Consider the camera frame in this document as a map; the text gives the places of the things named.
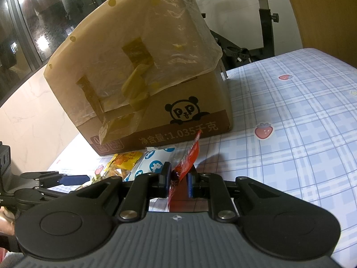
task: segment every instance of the glass window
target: glass window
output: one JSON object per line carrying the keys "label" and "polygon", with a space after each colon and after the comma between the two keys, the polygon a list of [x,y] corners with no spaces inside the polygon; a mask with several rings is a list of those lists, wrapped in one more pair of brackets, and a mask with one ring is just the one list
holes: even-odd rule
{"label": "glass window", "polygon": [[0,100],[30,72],[17,40],[7,0],[0,0]]}
{"label": "glass window", "polygon": [[19,3],[43,61],[97,7],[95,0],[19,0]]}

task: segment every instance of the white snack package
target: white snack package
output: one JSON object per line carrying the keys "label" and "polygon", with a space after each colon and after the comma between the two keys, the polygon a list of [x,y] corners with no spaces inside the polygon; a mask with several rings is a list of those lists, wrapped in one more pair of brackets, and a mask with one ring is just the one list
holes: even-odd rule
{"label": "white snack package", "polygon": [[134,180],[139,174],[155,172],[160,173],[166,161],[172,159],[175,148],[154,149],[143,155],[143,159],[139,166],[132,170],[123,181],[128,182]]}

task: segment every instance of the blue and white checkered tablecloth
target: blue and white checkered tablecloth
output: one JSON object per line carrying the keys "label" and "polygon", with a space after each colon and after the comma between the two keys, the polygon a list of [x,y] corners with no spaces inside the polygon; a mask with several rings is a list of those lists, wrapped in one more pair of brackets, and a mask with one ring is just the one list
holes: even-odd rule
{"label": "blue and white checkered tablecloth", "polygon": [[[233,129],[200,140],[197,170],[225,180],[245,175],[329,210],[342,229],[333,258],[356,267],[357,70],[316,49],[303,49],[227,74]],[[260,123],[272,129],[264,140],[258,138],[265,137],[262,130],[256,135]],[[189,146],[177,144],[176,152],[183,154]],[[99,157],[79,135],[50,170],[93,175],[99,161],[110,158]],[[150,209],[167,210],[167,201],[159,199]],[[205,209],[203,200],[187,202],[187,211]]]}

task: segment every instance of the wooden panel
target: wooden panel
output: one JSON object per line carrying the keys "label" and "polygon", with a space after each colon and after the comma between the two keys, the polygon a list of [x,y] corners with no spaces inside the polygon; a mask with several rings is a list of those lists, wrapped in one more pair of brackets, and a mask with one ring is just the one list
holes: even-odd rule
{"label": "wooden panel", "polygon": [[304,48],[357,67],[357,0],[290,0]]}

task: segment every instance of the panda ear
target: panda ear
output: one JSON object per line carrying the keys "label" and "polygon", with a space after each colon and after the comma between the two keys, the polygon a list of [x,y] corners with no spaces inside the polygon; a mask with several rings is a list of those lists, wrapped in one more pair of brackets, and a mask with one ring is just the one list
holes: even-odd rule
{"label": "panda ear", "polygon": [[189,97],[189,101],[193,104],[197,104],[199,102],[199,99],[197,99],[196,97],[194,96],[191,96]]}
{"label": "panda ear", "polygon": [[166,111],[171,112],[171,109],[172,109],[172,105],[171,104],[166,104],[165,105],[165,110]]}

